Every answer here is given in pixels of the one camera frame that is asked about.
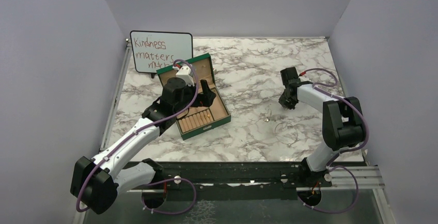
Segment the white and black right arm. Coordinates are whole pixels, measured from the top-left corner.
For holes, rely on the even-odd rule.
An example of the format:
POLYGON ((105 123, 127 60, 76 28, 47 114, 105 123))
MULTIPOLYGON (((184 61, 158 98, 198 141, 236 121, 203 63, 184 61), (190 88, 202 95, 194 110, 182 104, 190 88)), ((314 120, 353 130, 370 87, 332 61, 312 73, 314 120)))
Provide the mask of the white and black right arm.
POLYGON ((343 98, 319 88, 319 83, 302 81, 305 71, 295 67, 280 71, 284 91, 279 97, 283 108, 295 109, 303 102, 322 114, 323 141, 299 165, 298 181, 304 186, 320 183, 328 166, 342 153, 359 150, 368 140, 368 125, 358 98, 343 98))

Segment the green jewelry box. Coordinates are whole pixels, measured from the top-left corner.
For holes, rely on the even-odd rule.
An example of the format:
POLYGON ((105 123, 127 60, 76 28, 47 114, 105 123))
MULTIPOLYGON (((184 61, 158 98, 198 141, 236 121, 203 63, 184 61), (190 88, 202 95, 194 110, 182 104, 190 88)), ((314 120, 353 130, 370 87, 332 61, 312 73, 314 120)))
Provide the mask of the green jewelry box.
POLYGON ((152 121, 160 121, 157 126, 163 133, 176 124, 182 139, 187 140, 231 120, 222 96, 216 86, 211 55, 206 53, 188 60, 193 72, 194 86, 175 76, 173 66, 157 71, 162 84, 161 96, 154 101, 151 108, 143 113, 152 121), (200 80, 205 79, 216 98, 210 107, 195 107, 195 100, 202 92, 200 80))

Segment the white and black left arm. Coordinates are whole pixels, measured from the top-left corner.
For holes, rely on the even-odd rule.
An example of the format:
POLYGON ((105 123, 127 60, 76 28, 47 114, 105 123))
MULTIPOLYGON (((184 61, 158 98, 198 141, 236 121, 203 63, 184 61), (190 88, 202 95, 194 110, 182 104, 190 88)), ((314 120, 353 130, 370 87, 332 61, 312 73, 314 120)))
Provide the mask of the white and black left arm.
POLYGON ((216 96, 205 79, 193 86, 178 77, 168 79, 161 96, 145 109, 128 133, 93 158, 82 156, 76 161, 70 188, 70 193, 76 197, 76 210, 102 214, 118 194, 142 184, 150 188, 160 186, 162 174, 155 169, 152 160, 131 169, 126 169, 125 165, 170 128, 178 115, 191 107, 210 107, 216 96))

